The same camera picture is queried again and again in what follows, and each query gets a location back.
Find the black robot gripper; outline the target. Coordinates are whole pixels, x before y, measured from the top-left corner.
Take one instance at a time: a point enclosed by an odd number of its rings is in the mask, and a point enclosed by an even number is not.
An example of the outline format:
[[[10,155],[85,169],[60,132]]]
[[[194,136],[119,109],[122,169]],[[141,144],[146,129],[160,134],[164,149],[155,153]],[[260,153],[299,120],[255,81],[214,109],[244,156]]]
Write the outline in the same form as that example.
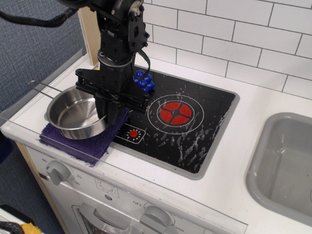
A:
[[[145,78],[150,68],[144,71]],[[107,126],[116,123],[124,108],[145,113],[151,99],[151,91],[145,92],[135,84],[133,76],[136,70],[130,60],[121,66],[108,66],[100,63],[100,70],[77,69],[77,89],[92,94],[99,119],[107,115]]]

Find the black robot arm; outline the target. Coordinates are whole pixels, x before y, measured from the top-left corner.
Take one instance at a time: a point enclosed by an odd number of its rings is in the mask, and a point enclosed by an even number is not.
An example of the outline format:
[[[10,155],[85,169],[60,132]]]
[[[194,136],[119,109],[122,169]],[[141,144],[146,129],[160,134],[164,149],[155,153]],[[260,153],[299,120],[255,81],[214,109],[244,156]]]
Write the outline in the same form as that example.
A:
[[[104,117],[107,125],[112,125],[125,107],[145,112],[150,95],[133,81],[136,54],[150,61],[142,50],[149,38],[143,22],[143,1],[62,0],[60,3],[75,10],[88,7],[97,14],[100,67],[99,70],[77,69],[76,88],[94,96],[98,117]]]

